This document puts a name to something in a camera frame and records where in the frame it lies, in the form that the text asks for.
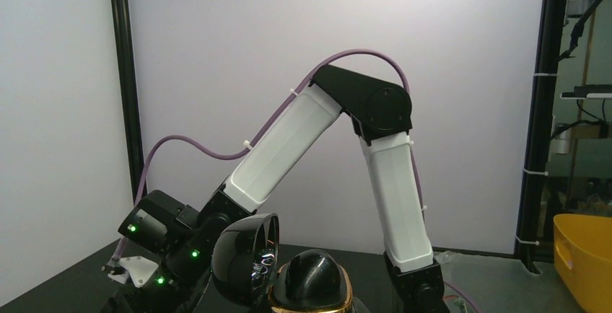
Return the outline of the black glossy earbud charging case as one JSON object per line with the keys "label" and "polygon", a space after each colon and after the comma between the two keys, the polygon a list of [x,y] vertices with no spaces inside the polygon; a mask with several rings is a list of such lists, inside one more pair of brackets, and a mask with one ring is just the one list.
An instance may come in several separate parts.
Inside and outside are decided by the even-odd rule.
{"label": "black glossy earbud charging case", "polygon": [[226,300],[250,312],[357,312],[349,275],[338,263],[338,294],[288,299],[284,279],[291,260],[283,263],[279,259],[279,217],[256,214],[236,221],[220,234],[211,258],[212,280]]}

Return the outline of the black frame post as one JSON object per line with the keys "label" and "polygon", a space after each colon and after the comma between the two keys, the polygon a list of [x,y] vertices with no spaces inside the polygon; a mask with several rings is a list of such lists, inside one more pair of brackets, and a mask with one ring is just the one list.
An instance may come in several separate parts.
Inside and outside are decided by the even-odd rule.
{"label": "black frame post", "polygon": [[553,128],[554,92],[566,5],[567,0],[542,0],[535,66],[531,77],[528,134],[514,258],[533,275],[541,274],[535,265],[538,218]]}

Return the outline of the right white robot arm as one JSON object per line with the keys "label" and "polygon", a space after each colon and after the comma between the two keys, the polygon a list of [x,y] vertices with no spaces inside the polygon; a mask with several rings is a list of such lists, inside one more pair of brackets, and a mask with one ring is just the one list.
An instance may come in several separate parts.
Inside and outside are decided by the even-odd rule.
{"label": "right white robot arm", "polygon": [[196,210],[154,190],[120,224],[128,240],[156,256],[114,257],[121,287],[103,312],[194,312],[209,285],[249,312],[362,312],[344,266],[326,251],[279,262],[279,216],[266,206],[288,198],[291,216],[327,226],[336,163],[295,173],[300,160],[342,115],[364,155],[354,192],[377,207],[383,259],[401,312],[446,312],[445,283],[423,217],[410,137],[412,102],[392,83],[331,64],[312,73],[262,139]]}

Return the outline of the yellow plastic bin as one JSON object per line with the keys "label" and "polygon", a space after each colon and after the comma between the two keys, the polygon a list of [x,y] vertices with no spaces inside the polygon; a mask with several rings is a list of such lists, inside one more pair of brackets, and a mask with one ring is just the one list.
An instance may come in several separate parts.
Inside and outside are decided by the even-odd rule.
{"label": "yellow plastic bin", "polygon": [[611,218],[554,217],[554,266],[586,312],[611,311]]}

